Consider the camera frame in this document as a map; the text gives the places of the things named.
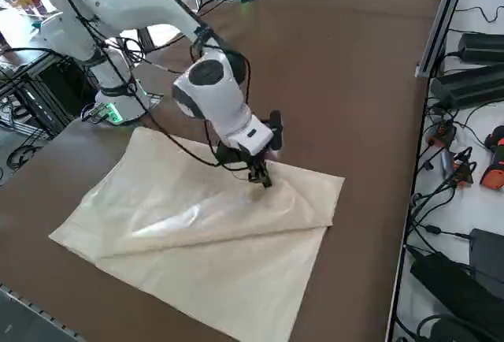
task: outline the table surface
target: table surface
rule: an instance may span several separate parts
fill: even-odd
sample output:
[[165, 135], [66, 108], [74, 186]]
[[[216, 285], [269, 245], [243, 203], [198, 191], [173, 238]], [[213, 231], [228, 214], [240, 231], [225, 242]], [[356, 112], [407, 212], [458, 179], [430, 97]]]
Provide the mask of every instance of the table surface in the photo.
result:
[[[256, 0], [205, 20], [252, 64], [250, 102], [283, 112], [290, 165], [346, 178], [293, 341], [378, 341], [387, 330], [425, 83], [413, 77], [438, 0]], [[189, 65], [180, 42], [154, 55]], [[148, 91], [173, 78], [139, 67]], [[202, 138], [169, 97], [155, 116]], [[0, 189], [1, 280], [89, 341], [223, 335], [94, 268], [47, 238], [119, 160], [131, 128], [72, 123]]]

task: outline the beige cloth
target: beige cloth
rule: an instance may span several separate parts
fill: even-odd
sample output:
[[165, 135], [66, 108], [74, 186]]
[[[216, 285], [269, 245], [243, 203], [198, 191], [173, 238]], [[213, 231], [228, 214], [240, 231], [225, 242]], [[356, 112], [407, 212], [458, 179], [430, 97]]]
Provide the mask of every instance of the beige cloth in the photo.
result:
[[237, 340], [286, 341], [343, 179], [268, 165], [273, 186], [264, 189], [137, 128], [50, 238]]

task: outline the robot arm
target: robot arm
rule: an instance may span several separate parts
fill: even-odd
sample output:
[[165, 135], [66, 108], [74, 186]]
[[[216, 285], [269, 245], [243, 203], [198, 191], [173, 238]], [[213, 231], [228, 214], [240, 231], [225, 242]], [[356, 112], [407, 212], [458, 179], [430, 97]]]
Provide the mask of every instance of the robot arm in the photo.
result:
[[[102, 87], [97, 102], [112, 108], [117, 115], [112, 120], [114, 124], [142, 116], [148, 99], [119, 51], [108, 49], [109, 60], [103, 59], [89, 31], [79, 25], [81, 20], [76, 19], [74, 7], [83, 16], [96, 16], [110, 33], [155, 24], [177, 27], [202, 56], [177, 78], [173, 98], [188, 116], [212, 123], [229, 150], [224, 162], [230, 162], [225, 156], [229, 157], [231, 152], [247, 165], [258, 163], [254, 158], [259, 158], [260, 165], [264, 164], [264, 153], [271, 147], [273, 131], [244, 102], [239, 89], [246, 72], [243, 56], [232, 51], [180, 0], [72, 0], [73, 7], [68, 0], [51, 1], [63, 12], [43, 23], [41, 35], [51, 48], [90, 66]], [[137, 90], [138, 102], [131, 97], [132, 88]]]

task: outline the black power adapter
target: black power adapter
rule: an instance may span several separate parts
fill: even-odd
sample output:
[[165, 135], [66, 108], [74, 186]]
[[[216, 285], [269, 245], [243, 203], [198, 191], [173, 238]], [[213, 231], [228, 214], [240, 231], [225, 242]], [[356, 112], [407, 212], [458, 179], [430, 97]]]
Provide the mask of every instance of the black power adapter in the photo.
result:
[[504, 62], [504, 35], [465, 33], [458, 42], [456, 52], [463, 62], [473, 64], [495, 64]]

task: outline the green light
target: green light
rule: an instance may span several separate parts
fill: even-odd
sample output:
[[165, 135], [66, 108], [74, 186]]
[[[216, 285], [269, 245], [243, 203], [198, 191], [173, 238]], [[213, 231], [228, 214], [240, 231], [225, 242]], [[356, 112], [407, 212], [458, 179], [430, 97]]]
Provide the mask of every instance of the green light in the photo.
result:
[[108, 103], [107, 108], [109, 109], [110, 119], [114, 124], [119, 124], [123, 121], [123, 117], [117, 112], [117, 108], [113, 103]]

